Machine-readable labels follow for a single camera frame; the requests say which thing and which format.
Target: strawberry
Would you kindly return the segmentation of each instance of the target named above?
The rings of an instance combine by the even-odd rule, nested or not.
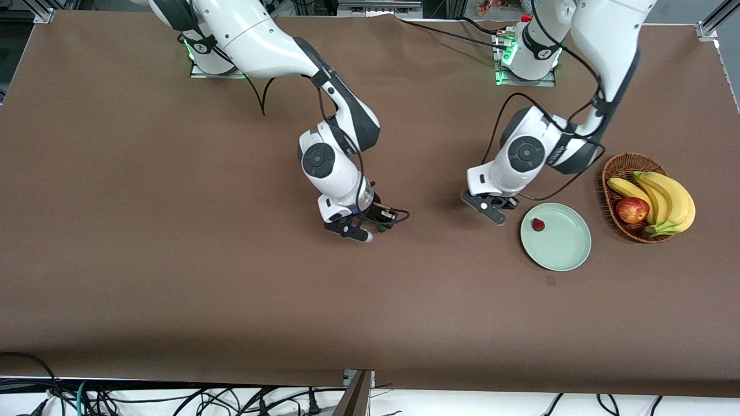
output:
[[[545,222],[539,218],[532,220],[532,228],[534,231],[542,231],[545,229]]]

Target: fruit basket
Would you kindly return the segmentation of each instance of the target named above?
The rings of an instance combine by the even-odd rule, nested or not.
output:
[[[624,233],[624,235],[634,241],[640,243],[660,243],[671,238],[672,235],[658,235],[656,237],[650,237],[649,234],[644,232],[645,227],[648,225],[645,221],[640,221],[637,224],[625,224],[619,220],[616,215],[616,203],[622,199],[622,196],[613,191],[607,184],[611,178],[618,177],[626,179],[636,185],[634,179],[632,179],[632,172],[639,170],[642,172],[658,172],[663,175],[667,175],[658,162],[654,161],[647,156],[640,155],[638,153],[622,153],[609,159],[604,166],[601,177],[601,185],[604,191],[604,198],[602,200],[602,207],[608,211],[609,216],[616,228]]]

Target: light green plate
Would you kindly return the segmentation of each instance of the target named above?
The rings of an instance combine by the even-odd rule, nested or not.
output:
[[[543,231],[534,231],[532,220],[545,222]],[[537,264],[556,272],[567,272],[583,264],[591,252],[591,232],[578,212],[562,204],[540,204],[522,221],[522,244]]]

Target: brown table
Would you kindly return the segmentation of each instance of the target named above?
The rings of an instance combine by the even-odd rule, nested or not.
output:
[[[567,115],[594,90],[583,68],[564,57],[555,88],[499,87],[490,48],[390,16],[278,23],[376,112],[367,175],[411,220],[370,245],[322,228],[295,160],[320,120],[307,80],[278,79],[263,117],[245,81],[188,78],[153,14],[59,12],[0,110],[2,349],[67,376],[320,385],[373,368],[399,388],[740,395],[740,117],[692,27],[643,28],[604,143],[679,179],[693,228],[626,241],[597,167],[553,198],[593,236],[555,273],[519,244],[532,203],[496,227],[459,194],[503,99]]]

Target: white robotic arm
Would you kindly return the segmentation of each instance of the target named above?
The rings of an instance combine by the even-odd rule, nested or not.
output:
[[[208,73],[234,68],[248,76],[304,76],[329,95],[337,112],[300,136],[298,160],[322,195],[324,227],[343,237],[372,241],[353,217],[391,228],[397,213],[380,205],[370,183],[350,161],[380,134],[375,114],[302,38],[284,33],[258,0],[149,0],[157,16],[183,33],[195,63]]]
[[[639,51],[637,39],[652,0],[534,0],[537,19],[519,23],[516,49],[509,68],[525,79],[547,74],[570,30],[576,46],[595,66],[601,88],[592,98],[591,112],[575,125],[538,107],[517,111],[501,137],[493,161],[468,170],[468,191],[462,199],[499,225],[505,216],[497,209],[516,205],[513,199],[547,164],[569,175],[586,170],[632,79]]]

